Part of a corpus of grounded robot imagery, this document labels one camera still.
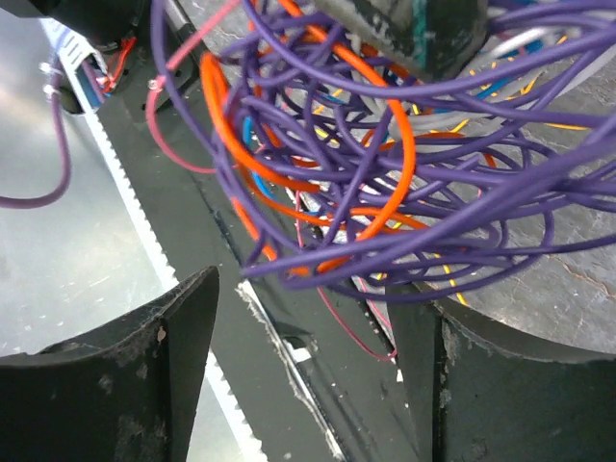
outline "metal surface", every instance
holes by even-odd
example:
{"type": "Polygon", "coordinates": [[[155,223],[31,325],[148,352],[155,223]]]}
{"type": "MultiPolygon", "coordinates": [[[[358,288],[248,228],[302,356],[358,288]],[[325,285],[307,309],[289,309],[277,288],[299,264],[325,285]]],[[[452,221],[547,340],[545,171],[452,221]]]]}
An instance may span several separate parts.
{"type": "MultiPolygon", "coordinates": [[[[49,44],[35,20],[0,12],[0,193],[52,189],[59,154],[39,63],[49,44]]],[[[0,355],[33,353],[92,329],[164,291],[85,121],[65,117],[73,182],[56,204],[0,210],[0,355]]],[[[204,380],[189,460],[243,460],[204,380]]]]}
{"type": "MultiPolygon", "coordinates": [[[[179,0],[196,27],[212,15],[224,0],[179,0]]],[[[206,44],[214,51],[242,37],[247,21],[242,9],[231,12],[206,44]]],[[[556,65],[552,71],[563,68],[556,65]]],[[[588,114],[605,114],[616,103],[616,63],[567,95],[553,107],[588,114]]],[[[530,138],[562,152],[583,138],[544,126],[531,126],[530,138]]],[[[570,243],[591,239],[616,228],[616,216],[572,207],[556,217],[557,241],[570,243]]],[[[536,220],[512,224],[513,242],[536,243],[541,236],[536,220]]],[[[544,257],[537,265],[499,284],[467,293],[469,304],[494,320],[526,333],[572,347],[616,353],[616,247],[544,257]]]]}

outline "black panel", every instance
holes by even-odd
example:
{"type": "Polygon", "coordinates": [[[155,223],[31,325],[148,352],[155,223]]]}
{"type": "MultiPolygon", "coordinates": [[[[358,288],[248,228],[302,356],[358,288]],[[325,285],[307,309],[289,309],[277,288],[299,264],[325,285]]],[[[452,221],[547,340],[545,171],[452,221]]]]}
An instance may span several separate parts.
{"type": "Polygon", "coordinates": [[[186,460],[217,301],[207,269],[40,354],[0,358],[0,458],[186,460]]]}
{"type": "MultiPolygon", "coordinates": [[[[197,87],[187,103],[206,128],[210,123],[197,87]]],[[[124,165],[159,242],[183,275],[215,264],[221,273],[221,302],[213,348],[255,435],[271,460],[332,460],[321,430],[295,397],[287,371],[264,326],[235,293],[241,281],[239,260],[252,242],[216,178],[193,176],[169,161],[144,124],[134,123],[123,94],[111,98],[99,116],[124,165]]],[[[209,156],[173,111],[160,113],[169,143],[189,161],[207,166],[209,156]]],[[[280,200],[287,200],[275,191],[280,200]]],[[[275,218],[288,232],[292,222],[275,218]]],[[[408,440],[410,420],[397,368],[361,351],[333,320],[316,292],[288,293],[276,280],[255,282],[255,289],[284,338],[309,347],[314,359],[300,364],[335,429],[348,460],[409,462],[415,449],[408,440]]],[[[375,350],[386,352],[366,322],[364,306],[331,296],[348,324],[375,350]]]]}
{"type": "Polygon", "coordinates": [[[47,13],[96,45],[126,37],[136,17],[149,8],[145,0],[60,0],[47,13]]]}
{"type": "Polygon", "coordinates": [[[487,37],[487,0],[313,0],[424,81],[454,78],[487,37]]]}
{"type": "Polygon", "coordinates": [[[616,362],[583,361],[591,352],[565,354],[574,348],[550,345],[487,318],[478,320],[484,317],[477,313],[452,318],[445,309],[447,315],[430,305],[390,306],[409,402],[419,403],[414,420],[423,427],[418,435],[425,435],[429,424],[432,428],[432,460],[616,460],[616,362]],[[533,357],[556,354],[568,363],[536,361],[495,346],[475,329],[487,332],[488,325],[509,347],[530,351],[534,346],[533,357]],[[436,353],[432,373],[419,354],[429,357],[430,351],[436,353]]]}

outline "wire bundle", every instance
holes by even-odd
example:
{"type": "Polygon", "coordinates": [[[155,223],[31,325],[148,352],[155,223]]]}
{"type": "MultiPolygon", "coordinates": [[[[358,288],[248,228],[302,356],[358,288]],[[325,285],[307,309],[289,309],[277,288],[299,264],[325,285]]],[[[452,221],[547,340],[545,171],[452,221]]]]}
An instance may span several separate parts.
{"type": "MultiPolygon", "coordinates": [[[[289,289],[327,286],[358,298],[367,295],[343,284],[351,276],[375,287],[432,285],[421,295],[370,295],[420,301],[497,282],[546,253],[616,243],[616,234],[554,240],[557,210],[616,209],[616,114],[549,110],[616,54],[616,1],[492,0],[485,48],[459,78],[431,85],[307,5],[242,5],[252,32],[201,63],[216,130],[203,133],[167,89],[257,243],[246,276],[276,273],[289,289]],[[542,75],[566,59],[573,62],[560,74],[542,75]],[[222,64],[241,70],[233,86],[222,64]],[[316,105],[325,109],[315,114],[316,105]],[[525,135],[533,122],[587,128],[588,136],[557,153],[525,135]],[[310,210],[277,201],[267,183],[301,194],[310,210]],[[285,234],[264,207],[303,223],[303,239],[285,234]],[[510,222],[531,217],[543,221],[542,239],[513,244],[510,222]]],[[[156,45],[162,32],[153,19],[156,45]]],[[[166,58],[154,52],[165,76],[166,58]]]]}

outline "yellow wire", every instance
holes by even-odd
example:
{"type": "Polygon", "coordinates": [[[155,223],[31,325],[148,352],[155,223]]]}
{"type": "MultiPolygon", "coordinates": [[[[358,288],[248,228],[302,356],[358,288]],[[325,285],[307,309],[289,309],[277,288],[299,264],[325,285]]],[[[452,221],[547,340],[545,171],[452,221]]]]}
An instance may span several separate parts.
{"type": "MultiPolygon", "coordinates": [[[[337,89],[336,91],[334,91],[331,95],[332,98],[335,98],[336,96],[339,96],[340,93],[343,92],[343,89],[337,89]]],[[[320,113],[322,113],[325,110],[325,105],[324,104],[320,104],[317,109],[313,112],[313,114],[315,116],[318,116],[320,113]]]]}
{"type": "MultiPolygon", "coordinates": [[[[396,223],[394,226],[392,226],[392,229],[398,229],[402,226],[402,223],[398,222],[396,223]]],[[[434,254],[436,256],[436,258],[441,258],[441,255],[439,255],[438,253],[434,254]]],[[[449,265],[443,265],[443,269],[445,270],[445,274],[451,274],[451,268],[449,267],[449,265]]],[[[385,276],[385,274],[383,274],[382,272],[376,275],[376,279],[377,280],[381,280],[383,279],[383,277],[385,276]]],[[[456,283],[455,283],[455,279],[450,279],[449,283],[451,284],[452,287],[456,287],[456,283]]],[[[464,296],[462,294],[460,294],[459,292],[455,295],[458,298],[458,301],[460,303],[462,303],[463,305],[469,306],[469,304],[466,301],[466,298],[464,298],[464,296]]]]}
{"type": "Polygon", "coordinates": [[[462,120],[457,127],[455,127],[453,130],[451,130],[452,133],[458,133],[460,130],[462,130],[467,123],[469,123],[471,120],[469,118],[467,118],[466,120],[462,120]]]}
{"type": "Polygon", "coordinates": [[[563,125],[560,123],[545,123],[544,125],[548,125],[550,127],[554,127],[554,128],[562,128],[563,130],[576,130],[576,131],[580,131],[580,132],[584,132],[586,130],[588,130],[587,127],[580,127],[578,125],[563,125]]]}

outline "blue wire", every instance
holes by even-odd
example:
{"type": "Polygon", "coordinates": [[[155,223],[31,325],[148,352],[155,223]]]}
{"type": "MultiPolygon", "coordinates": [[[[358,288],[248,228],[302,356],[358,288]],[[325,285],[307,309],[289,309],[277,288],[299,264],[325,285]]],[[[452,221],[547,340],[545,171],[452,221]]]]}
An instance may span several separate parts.
{"type": "MultiPolygon", "coordinates": [[[[535,53],[537,51],[539,51],[541,48],[543,48],[543,41],[541,40],[536,40],[536,41],[532,41],[531,43],[528,43],[526,45],[524,45],[524,49],[525,51],[530,54],[530,53],[535,53]]],[[[507,53],[506,55],[503,55],[502,58],[513,58],[516,57],[520,54],[520,52],[518,50],[513,50],[510,53],[507,53]]],[[[494,93],[495,91],[498,91],[500,89],[502,89],[504,86],[506,86],[509,82],[511,82],[513,79],[502,79],[499,80],[498,82],[495,82],[494,84],[491,84],[490,87],[488,87],[487,89],[480,91],[475,98],[479,98],[479,99],[485,99],[488,96],[490,96],[492,93],[494,93]]],[[[437,109],[435,111],[435,114],[444,114],[444,113],[449,113],[450,110],[447,109],[437,109]]]]}
{"type": "MultiPolygon", "coordinates": [[[[244,144],[246,146],[249,146],[250,142],[252,141],[252,118],[250,117],[244,119],[244,124],[242,126],[242,139],[244,140],[244,144]]],[[[261,178],[254,171],[252,172],[252,179],[254,180],[255,184],[257,185],[257,188],[259,188],[259,191],[262,195],[264,195],[268,199],[276,200],[273,194],[268,189],[268,186],[266,185],[265,181],[263,181],[263,178],[261,178]]]]}
{"type": "Polygon", "coordinates": [[[345,104],[345,102],[342,99],[338,99],[334,96],[332,96],[331,94],[328,93],[321,93],[321,96],[325,99],[328,99],[329,101],[336,103],[336,104],[345,104]]]}
{"type": "MultiPolygon", "coordinates": [[[[71,32],[72,32],[71,29],[64,26],[63,32],[60,34],[60,36],[58,37],[58,41],[56,41],[56,44],[54,45],[53,59],[55,59],[56,56],[58,56],[58,53],[60,53],[61,48],[64,46],[66,37],[68,37],[68,34],[70,34],[71,32]]],[[[78,76],[78,80],[80,81],[80,84],[82,84],[82,89],[84,89],[84,93],[86,94],[86,97],[88,101],[90,102],[90,104],[92,101],[96,101],[98,103],[98,106],[96,107],[99,107],[103,102],[98,101],[98,96],[96,96],[96,94],[94,93],[94,90],[90,88],[90,82],[88,81],[88,79],[83,80],[79,78],[78,76]]],[[[106,97],[108,98],[110,97],[108,93],[104,93],[104,94],[106,97]]]]}

